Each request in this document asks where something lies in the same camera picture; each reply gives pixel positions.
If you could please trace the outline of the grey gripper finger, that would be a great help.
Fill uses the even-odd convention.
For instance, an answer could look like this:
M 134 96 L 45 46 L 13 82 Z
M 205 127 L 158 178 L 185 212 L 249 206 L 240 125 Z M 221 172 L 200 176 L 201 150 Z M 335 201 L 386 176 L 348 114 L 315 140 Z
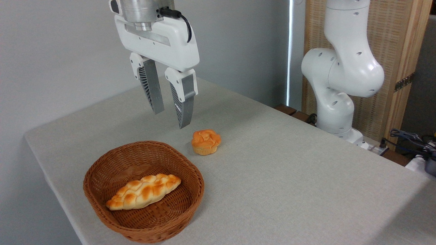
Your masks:
M 140 81 L 153 112 L 158 114 L 164 111 L 155 61 L 132 52 L 130 62 L 135 78 Z
M 179 72 L 173 68 L 167 68 L 165 78 L 170 82 L 179 127 L 182 129 L 191 122 L 194 96 L 198 94 L 195 70 Z

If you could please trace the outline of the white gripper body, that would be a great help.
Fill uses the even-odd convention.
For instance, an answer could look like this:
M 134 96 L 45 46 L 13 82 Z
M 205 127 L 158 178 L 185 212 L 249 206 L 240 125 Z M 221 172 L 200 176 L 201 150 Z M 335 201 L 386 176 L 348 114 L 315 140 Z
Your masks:
M 188 43 L 184 21 L 163 18 L 152 23 L 151 31 L 139 31 L 120 15 L 115 15 L 114 19 L 120 40 L 127 50 L 182 72 L 198 65 L 200 59 L 195 35 L 192 34 Z

